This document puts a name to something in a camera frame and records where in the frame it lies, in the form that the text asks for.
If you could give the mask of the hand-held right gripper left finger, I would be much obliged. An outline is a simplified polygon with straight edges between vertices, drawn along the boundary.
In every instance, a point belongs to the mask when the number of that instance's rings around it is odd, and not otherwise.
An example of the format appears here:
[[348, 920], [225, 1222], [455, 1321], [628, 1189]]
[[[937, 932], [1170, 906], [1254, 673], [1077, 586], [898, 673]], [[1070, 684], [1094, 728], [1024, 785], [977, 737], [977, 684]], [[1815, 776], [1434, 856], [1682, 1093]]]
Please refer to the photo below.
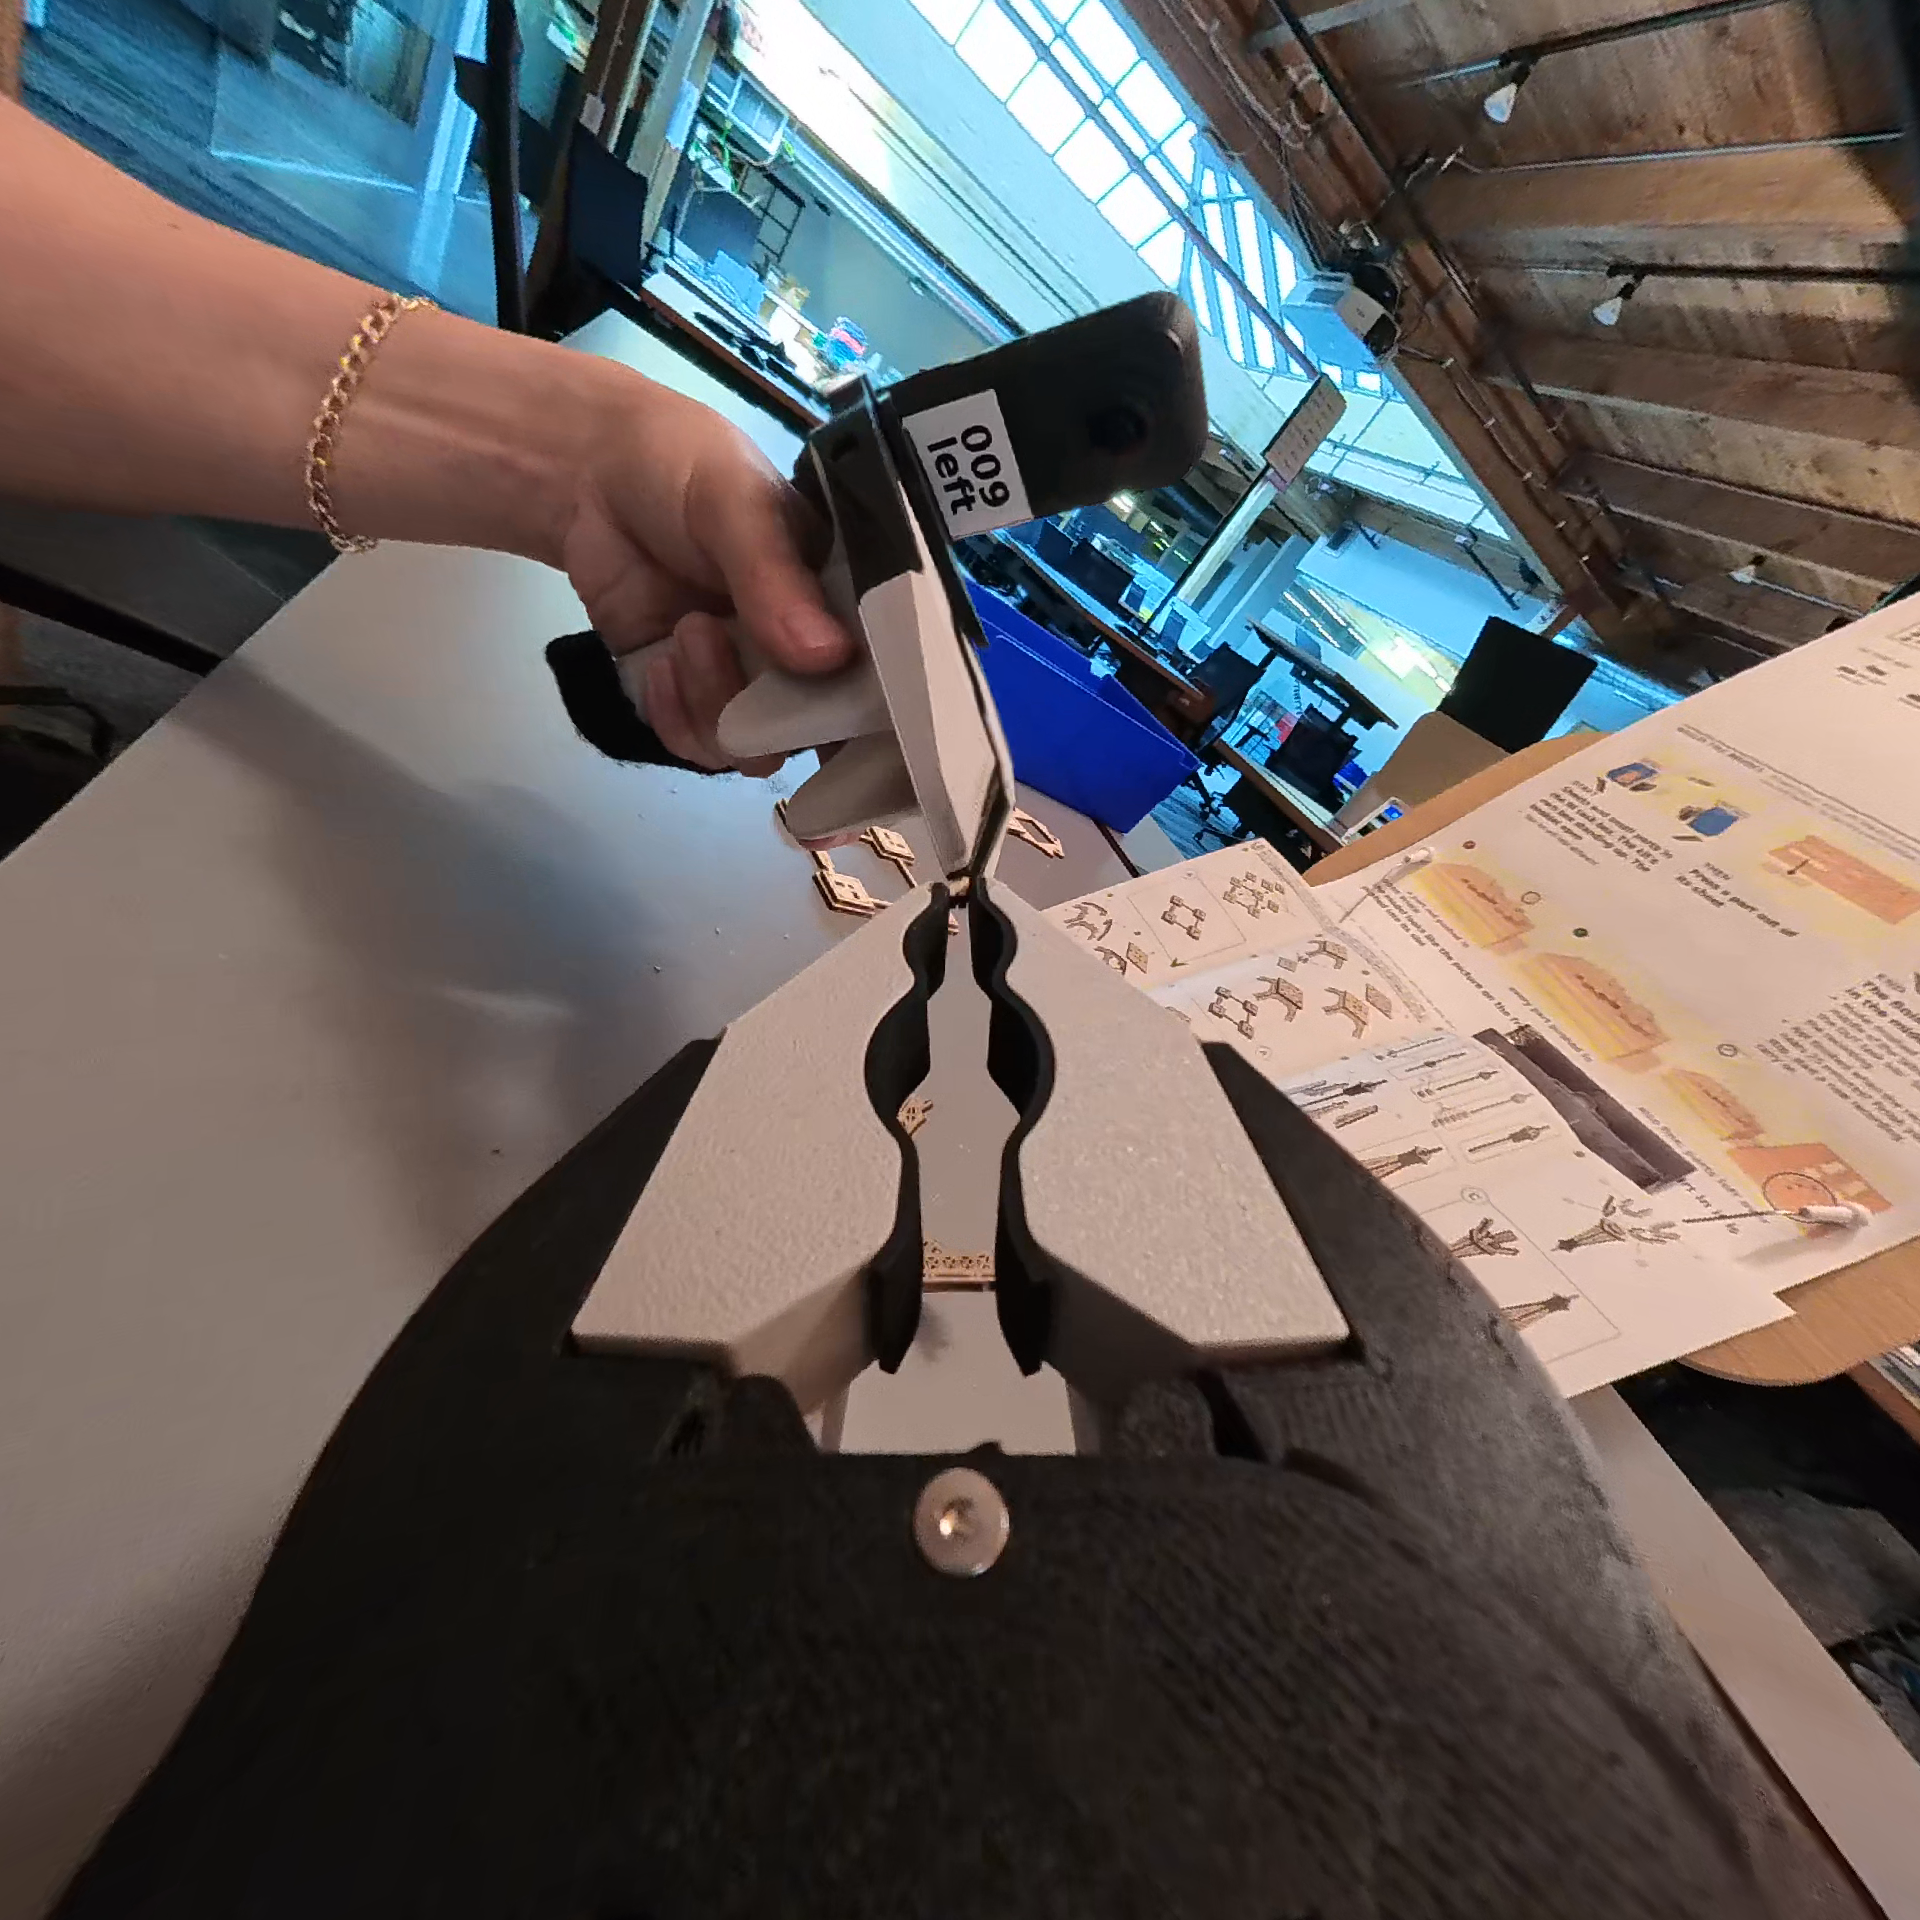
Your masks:
[[950, 895], [920, 884], [718, 1038], [575, 1312], [596, 1353], [778, 1380], [802, 1410], [894, 1374], [920, 1324], [916, 1148]]

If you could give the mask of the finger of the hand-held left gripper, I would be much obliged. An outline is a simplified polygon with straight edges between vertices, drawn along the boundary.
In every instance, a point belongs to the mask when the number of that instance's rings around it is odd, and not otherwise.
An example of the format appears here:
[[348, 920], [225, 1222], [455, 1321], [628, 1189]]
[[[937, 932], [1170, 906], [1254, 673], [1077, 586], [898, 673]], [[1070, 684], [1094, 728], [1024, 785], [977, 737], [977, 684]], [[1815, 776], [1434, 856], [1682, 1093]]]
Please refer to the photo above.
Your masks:
[[976, 879], [1005, 828], [1005, 746], [932, 569], [871, 590], [871, 661], [930, 849], [948, 879]]

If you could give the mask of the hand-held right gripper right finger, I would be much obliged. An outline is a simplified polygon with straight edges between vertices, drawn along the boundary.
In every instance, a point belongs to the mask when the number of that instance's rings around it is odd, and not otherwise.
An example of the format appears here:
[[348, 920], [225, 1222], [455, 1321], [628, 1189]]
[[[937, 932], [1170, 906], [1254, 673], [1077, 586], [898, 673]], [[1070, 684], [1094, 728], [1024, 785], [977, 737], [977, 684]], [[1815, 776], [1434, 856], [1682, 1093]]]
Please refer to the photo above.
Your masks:
[[1189, 1022], [998, 879], [969, 901], [998, 1156], [993, 1300], [1026, 1376], [1097, 1408], [1321, 1357], [1351, 1324]]

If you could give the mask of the person's left forearm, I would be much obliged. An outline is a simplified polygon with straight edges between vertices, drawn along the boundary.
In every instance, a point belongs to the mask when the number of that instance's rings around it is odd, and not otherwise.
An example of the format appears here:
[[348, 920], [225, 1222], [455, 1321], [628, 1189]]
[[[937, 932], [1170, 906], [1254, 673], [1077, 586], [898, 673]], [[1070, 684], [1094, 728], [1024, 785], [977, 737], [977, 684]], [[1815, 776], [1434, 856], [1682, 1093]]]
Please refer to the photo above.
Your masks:
[[559, 562], [586, 353], [216, 226], [1, 109], [1, 480]]

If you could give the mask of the white office desk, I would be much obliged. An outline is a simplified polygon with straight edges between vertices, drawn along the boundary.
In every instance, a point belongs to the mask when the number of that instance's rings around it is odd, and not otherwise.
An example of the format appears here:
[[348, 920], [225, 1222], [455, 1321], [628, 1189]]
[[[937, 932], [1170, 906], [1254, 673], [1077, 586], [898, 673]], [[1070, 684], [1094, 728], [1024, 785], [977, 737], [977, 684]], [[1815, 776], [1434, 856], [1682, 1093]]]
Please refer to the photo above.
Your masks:
[[559, 343], [711, 406], [769, 449], [793, 448], [825, 420], [817, 401], [759, 372], [711, 326], [669, 305], [649, 305], [640, 319], [623, 311], [604, 311], [565, 330]]

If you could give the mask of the grey desk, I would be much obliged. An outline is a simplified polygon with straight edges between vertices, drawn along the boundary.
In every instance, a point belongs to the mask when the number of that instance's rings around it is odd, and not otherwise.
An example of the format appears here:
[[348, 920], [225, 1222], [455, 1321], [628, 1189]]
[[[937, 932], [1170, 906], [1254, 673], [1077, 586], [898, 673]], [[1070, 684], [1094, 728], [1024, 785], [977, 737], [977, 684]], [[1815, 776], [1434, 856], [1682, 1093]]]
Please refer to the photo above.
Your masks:
[[18, 852], [5, 1916], [1858, 1916], [1473, 1278], [1224, 1047], [1351, 1334], [826, 1456], [569, 1324], [712, 1044], [558, 612], [264, 631]]

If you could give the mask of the person's left hand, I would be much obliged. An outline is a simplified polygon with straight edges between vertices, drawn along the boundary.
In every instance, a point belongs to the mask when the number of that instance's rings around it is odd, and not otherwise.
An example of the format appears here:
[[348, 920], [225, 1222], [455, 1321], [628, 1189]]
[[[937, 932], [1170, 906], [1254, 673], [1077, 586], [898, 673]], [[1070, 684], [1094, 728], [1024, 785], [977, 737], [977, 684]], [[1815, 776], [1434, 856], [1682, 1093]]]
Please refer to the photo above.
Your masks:
[[764, 664], [830, 677], [855, 637], [830, 610], [825, 527], [711, 406], [589, 361], [581, 469], [559, 537], [589, 634], [549, 646], [589, 741], [650, 762], [769, 776], [781, 754], [730, 751], [721, 710]]

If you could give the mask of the blue plastic bin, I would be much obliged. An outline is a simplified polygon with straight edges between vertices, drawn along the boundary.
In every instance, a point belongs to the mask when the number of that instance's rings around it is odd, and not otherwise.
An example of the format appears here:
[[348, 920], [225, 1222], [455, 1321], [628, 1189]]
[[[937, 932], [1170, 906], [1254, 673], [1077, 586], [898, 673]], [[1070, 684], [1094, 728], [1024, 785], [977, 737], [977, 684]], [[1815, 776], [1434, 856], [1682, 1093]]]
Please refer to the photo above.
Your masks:
[[1017, 781], [1132, 832], [1198, 773], [1198, 757], [1116, 677], [992, 590], [969, 584], [967, 597]]

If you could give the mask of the wooden puzzle sheet lattice cutouts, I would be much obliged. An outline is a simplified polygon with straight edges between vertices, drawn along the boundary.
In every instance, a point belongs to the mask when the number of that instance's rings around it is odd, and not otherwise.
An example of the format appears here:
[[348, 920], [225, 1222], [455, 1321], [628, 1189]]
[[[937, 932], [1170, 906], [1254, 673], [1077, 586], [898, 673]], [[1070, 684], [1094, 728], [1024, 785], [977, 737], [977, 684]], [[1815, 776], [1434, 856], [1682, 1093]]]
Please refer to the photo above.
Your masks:
[[[1009, 838], [1048, 858], [1064, 856], [1062, 838], [1022, 807], [1015, 807], [1013, 812]], [[898, 828], [887, 822], [868, 824], [856, 832], [852, 845], [876, 854], [877, 862], [896, 871], [896, 874], [908, 884], [916, 884], [920, 879], [916, 865], [919, 854]], [[852, 918], [876, 918], [888, 905], [887, 901], [879, 901], [863, 879], [839, 871], [826, 847], [806, 844], [806, 858], [812, 863], [813, 888], [830, 912]]]

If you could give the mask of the hanging white sign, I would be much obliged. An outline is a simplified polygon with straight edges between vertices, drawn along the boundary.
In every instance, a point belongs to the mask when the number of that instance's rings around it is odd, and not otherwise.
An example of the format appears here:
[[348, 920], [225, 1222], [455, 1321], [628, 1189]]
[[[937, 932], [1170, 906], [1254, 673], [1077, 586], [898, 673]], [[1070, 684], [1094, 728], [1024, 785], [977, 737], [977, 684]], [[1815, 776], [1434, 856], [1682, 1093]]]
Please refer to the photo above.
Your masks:
[[1312, 454], [1333, 436], [1346, 406], [1346, 393], [1327, 372], [1310, 383], [1262, 452], [1263, 477], [1274, 490], [1286, 490], [1297, 482]]

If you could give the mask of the grey ceiling-mounted unit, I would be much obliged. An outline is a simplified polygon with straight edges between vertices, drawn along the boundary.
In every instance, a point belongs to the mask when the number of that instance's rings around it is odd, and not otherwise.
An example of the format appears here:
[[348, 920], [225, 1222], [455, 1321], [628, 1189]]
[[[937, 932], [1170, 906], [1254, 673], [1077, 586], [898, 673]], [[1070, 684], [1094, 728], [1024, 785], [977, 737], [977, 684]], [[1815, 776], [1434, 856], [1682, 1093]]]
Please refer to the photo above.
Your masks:
[[1368, 261], [1353, 272], [1312, 272], [1296, 279], [1279, 318], [1316, 367], [1370, 374], [1398, 344], [1401, 288]]

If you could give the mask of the assembly instruction booklet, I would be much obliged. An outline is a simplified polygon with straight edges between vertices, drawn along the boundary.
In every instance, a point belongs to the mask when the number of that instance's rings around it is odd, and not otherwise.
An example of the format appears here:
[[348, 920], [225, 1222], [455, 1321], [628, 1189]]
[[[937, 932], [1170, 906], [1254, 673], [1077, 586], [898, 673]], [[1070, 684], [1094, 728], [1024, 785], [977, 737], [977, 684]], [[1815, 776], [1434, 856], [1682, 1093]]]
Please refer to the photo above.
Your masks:
[[1545, 1033], [1444, 982], [1269, 847], [1223, 847], [1046, 918], [1234, 1048], [1397, 1194], [1566, 1394], [1790, 1321], [1709, 1194]]

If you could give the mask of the printed instruction sheet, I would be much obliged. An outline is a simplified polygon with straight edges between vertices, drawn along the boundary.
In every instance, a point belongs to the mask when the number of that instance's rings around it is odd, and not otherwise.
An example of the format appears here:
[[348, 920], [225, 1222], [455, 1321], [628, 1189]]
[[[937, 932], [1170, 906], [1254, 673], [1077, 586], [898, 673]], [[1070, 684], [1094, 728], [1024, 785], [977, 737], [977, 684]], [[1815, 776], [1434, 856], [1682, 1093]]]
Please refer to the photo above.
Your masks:
[[1329, 884], [1440, 1026], [1530, 1026], [1776, 1286], [1914, 1240], [1914, 597]]

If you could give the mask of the black pole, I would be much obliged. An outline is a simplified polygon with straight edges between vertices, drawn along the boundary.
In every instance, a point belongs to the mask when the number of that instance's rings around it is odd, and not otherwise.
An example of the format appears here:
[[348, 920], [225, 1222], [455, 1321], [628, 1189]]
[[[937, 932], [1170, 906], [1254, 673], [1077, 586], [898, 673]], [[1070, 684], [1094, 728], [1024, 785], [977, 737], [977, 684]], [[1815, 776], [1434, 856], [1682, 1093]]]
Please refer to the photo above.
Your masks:
[[484, 1], [484, 53], [474, 106], [487, 135], [487, 208], [495, 286], [495, 325], [528, 334], [520, 247], [520, 29], [513, 1]]

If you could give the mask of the dark bag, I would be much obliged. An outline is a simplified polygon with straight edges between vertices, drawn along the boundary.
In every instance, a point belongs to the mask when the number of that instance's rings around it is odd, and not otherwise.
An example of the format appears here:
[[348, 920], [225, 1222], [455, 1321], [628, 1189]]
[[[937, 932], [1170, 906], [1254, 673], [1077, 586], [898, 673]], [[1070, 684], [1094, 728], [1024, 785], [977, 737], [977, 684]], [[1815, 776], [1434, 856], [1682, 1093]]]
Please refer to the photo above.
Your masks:
[[48, 685], [1, 685], [1, 856], [70, 801], [120, 750], [95, 706]]

